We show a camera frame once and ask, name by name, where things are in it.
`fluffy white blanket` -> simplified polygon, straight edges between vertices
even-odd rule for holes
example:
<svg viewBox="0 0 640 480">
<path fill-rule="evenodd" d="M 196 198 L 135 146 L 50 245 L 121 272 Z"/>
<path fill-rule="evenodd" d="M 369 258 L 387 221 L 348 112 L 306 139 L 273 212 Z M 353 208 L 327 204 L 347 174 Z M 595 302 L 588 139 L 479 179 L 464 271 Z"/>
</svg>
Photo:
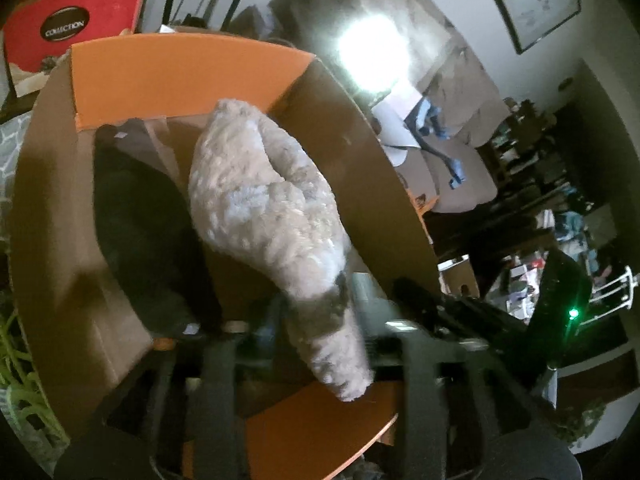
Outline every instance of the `fluffy white blanket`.
<svg viewBox="0 0 640 480">
<path fill-rule="evenodd" d="M 350 298 L 337 280 L 349 239 L 328 182 L 257 108 L 221 100 L 194 151 L 191 216 L 217 251 L 260 270 L 290 299 L 291 343 L 342 400 L 372 381 Z"/>
</svg>

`black fabric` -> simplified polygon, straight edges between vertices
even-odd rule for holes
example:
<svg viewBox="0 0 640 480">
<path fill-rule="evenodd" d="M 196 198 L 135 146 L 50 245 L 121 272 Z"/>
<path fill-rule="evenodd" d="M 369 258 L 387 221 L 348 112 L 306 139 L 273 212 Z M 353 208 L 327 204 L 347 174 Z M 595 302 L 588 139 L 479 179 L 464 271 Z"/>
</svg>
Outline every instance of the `black fabric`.
<svg viewBox="0 0 640 480">
<path fill-rule="evenodd" d="M 181 337 L 195 323 L 219 329 L 220 304 L 186 200 L 142 121 L 96 131 L 94 213 L 100 250 L 152 335 Z"/>
</svg>

